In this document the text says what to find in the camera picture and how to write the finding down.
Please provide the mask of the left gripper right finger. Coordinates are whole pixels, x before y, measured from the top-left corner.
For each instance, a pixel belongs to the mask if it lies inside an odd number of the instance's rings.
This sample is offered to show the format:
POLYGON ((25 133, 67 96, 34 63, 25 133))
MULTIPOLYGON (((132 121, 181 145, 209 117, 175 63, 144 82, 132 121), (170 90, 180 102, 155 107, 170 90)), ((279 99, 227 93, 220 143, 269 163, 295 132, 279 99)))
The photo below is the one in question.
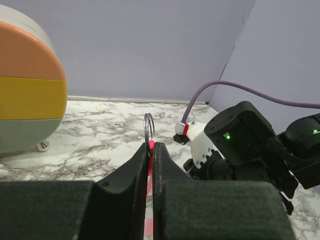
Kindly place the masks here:
POLYGON ((193 180, 170 157, 153 150, 155 240, 293 240, 281 197, 261 181, 193 180))

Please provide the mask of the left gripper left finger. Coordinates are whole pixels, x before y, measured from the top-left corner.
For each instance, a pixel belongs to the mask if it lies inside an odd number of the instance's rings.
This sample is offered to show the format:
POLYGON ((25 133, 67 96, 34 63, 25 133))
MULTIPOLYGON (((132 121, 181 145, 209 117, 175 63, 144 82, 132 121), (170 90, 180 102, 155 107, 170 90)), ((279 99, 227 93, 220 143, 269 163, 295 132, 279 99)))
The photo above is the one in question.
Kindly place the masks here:
POLYGON ((105 178, 3 181, 3 240, 141 240, 144 237, 147 153, 142 144, 105 178))

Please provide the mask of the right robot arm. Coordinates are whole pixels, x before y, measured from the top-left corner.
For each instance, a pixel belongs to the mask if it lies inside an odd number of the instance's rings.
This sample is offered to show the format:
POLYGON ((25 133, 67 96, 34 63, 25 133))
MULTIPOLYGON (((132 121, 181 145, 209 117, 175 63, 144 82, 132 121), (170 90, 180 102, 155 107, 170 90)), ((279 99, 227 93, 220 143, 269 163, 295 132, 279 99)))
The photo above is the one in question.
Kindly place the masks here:
POLYGON ((195 180, 263 181, 280 194, 286 213, 298 186, 320 184, 320 116, 306 116, 276 134, 248 102, 229 107, 207 124, 188 123, 182 135, 191 158, 183 167, 195 180))

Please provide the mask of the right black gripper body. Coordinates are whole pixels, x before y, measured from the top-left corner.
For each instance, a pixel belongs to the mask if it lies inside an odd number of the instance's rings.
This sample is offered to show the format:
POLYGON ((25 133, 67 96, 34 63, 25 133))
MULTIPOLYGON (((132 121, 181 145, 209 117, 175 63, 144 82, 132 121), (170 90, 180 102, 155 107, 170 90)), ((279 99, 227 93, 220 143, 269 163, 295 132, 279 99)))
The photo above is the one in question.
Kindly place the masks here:
POLYGON ((183 169, 193 180, 235 180, 234 167, 230 165, 217 150, 206 155, 206 162, 196 168, 192 158, 183 164, 183 169))

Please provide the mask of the pink keyring tag with ring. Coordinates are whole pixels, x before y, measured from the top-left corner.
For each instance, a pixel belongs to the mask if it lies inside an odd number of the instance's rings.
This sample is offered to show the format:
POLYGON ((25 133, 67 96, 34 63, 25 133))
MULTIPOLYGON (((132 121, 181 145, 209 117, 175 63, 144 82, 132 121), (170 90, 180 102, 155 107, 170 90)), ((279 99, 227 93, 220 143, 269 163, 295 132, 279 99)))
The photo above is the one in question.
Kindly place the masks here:
MULTIPOLYGON (((146 146, 146 153, 148 156, 148 180, 147 180, 147 191, 146 191, 146 200, 151 192, 151 188, 153 187, 153 150, 155 146, 155 141, 153 140, 153 134, 155 133, 155 124, 153 120, 153 116, 151 113, 144 114, 144 139, 146 146)), ((145 217, 144 219, 144 236, 152 236, 153 235, 153 218, 145 217)))

